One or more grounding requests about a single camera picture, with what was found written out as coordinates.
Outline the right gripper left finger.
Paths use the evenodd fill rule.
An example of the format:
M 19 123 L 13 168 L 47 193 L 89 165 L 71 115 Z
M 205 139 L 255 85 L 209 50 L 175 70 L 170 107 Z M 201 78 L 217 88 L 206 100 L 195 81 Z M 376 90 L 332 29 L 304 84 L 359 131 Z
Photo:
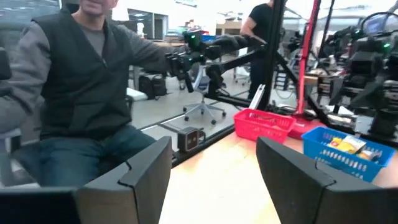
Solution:
M 172 166 L 172 138 L 164 136 L 79 189 L 81 224 L 158 224 Z

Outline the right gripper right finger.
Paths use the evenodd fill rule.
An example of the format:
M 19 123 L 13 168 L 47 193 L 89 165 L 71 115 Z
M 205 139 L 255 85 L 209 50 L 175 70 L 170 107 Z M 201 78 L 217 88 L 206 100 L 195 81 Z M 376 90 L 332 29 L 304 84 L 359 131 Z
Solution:
M 395 190 L 259 137 L 256 156 L 281 224 L 395 224 Z

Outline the yellow packet with white label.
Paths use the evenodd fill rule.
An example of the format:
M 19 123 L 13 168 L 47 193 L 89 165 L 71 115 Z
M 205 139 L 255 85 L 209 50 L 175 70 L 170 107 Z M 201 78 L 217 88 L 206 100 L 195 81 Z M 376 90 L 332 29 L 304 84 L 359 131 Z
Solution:
M 338 149 L 346 153 L 356 154 L 365 145 L 366 141 L 354 136 L 346 136 L 338 145 Z

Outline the red desk lamp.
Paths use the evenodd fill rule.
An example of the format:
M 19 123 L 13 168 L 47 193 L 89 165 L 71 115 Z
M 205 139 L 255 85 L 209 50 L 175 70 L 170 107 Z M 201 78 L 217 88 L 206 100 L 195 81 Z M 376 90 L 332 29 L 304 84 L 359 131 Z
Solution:
M 307 59 L 309 55 L 309 51 L 312 44 L 312 36 L 314 29 L 316 27 L 318 12 L 320 8 L 322 0 L 313 0 L 313 8 L 310 15 L 310 19 L 308 21 L 307 29 L 305 31 L 303 47 L 302 47 L 302 56 L 299 63 L 299 76 L 298 76 L 298 102 L 295 113 L 292 115 L 293 118 L 296 119 L 295 126 L 292 128 L 289 137 L 294 139 L 301 139 L 302 135 L 306 132 L 316 128 L 317 126 L 323 126 L 323 124 L 319 121 L 309 121 L 305 118 L 305 110 L 304 110 L 304 102 L 305 102 L 305 74 L 306 74 L 306 66 Z

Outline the white office chair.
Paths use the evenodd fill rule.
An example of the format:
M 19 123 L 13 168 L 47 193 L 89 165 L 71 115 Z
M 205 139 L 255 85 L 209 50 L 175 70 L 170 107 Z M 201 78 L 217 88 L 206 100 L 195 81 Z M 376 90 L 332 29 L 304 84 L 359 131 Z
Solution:
M 194 111 L 199 111 L 201 115 L 204 115 L 205 113 L 208 114 L 211 117 L 211 124 L 215 125 L 217 120 L 212 111 L 220 111 L 223 118 L 226 116 L 226 111 L 225 109 L 205 103 L 205 95 L 208 93 L 210 86 L 210 78 L 207 76 L 205 68 L 206 67 L 204 65 L 198 66 L 196 79 L 192 83 L 193 91 L 201 94 L 201 102 L 185 105 L 183 107 L 184 120 L 188 121 L 190 119 L 190 114 L 192 114 Z

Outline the blue plastic basket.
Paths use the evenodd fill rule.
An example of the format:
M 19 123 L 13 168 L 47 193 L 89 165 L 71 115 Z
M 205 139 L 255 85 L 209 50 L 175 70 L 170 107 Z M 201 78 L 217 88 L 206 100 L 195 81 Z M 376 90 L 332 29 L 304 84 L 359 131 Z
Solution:
M 363 139 L 366 150 L 381 154 L 377 162 L 372 162 L 328 146 L 328 143 L 333 138 L 343 139 L 347 136 L 348 134 L 341 131 L 319 126 L 302 135 L 303 152 L 311 159 L 324 162 L 335 169 L 363 179 L 366 182 L 372 182 L 379 171 L 387 167 L 393 157 L 394 149 Z

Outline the red plastic basket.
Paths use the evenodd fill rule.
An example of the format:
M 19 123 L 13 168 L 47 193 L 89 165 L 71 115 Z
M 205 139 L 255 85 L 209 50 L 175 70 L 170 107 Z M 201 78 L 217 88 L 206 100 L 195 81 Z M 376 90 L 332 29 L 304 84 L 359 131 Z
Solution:
M 246 108 L 234 115 L 237 136 L 255 141 L 259 136 L 283 143 L 293 129 L 296 119 L 267 111 Z

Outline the black backpack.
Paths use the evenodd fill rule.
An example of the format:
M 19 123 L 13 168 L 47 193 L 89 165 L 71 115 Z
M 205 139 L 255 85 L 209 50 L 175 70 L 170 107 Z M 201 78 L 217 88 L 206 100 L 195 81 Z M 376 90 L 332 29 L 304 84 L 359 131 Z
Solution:
M 148 100 L 158 100 L 167 94 L 165 79 L 161 75 L 155 75 L 152 78 L 141 75 L 139 91 L 145 93 Z

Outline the silver aluminium extrusion bar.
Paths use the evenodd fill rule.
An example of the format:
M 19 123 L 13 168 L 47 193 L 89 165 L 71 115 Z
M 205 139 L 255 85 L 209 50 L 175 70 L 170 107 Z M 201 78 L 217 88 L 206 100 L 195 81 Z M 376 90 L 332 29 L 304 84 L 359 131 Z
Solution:
M 259 106 L 259 104 L 262 100 L 264 90 L 265 90 L 265 84 L 261 84 L 258 86 L 256 94 L 254 95 L 253 99 L 251 100 L 251 104 L 249 105 L 250 109 L 254 109 L 254 110 L 257 109 L 257 107 Z

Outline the person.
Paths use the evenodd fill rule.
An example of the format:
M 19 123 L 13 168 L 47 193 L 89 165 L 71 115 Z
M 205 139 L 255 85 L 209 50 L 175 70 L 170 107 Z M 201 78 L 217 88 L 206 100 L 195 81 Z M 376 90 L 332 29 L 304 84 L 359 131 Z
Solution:
M 161 46 L 106 19 L 118 0 L 79 0 L 36 17 L 22 32 L 0 98 L 0 133 L 18 128 L 44 99 L 39 151 L 39 184 L 82 186 L 101 175 L 100 164 L 118 165 L 153 144 L 131 124 L 126 103 L 132 65 L 166 72 L 167 53 L 184 46 Z
M 270 28 L 272 23 L 272 13 L 274 0 L 255 6 L 248 18 L 243 23 L 240 33 L 242 35 L 250 35 L 265 42 L 269 42 Z M 265 68 L 263 66 L 264 59 L 255 59 L 250 63 L 250 79 L 251 84 L 248 91 L 248 99 L 254 98 L 259 85 L 265 77 Z

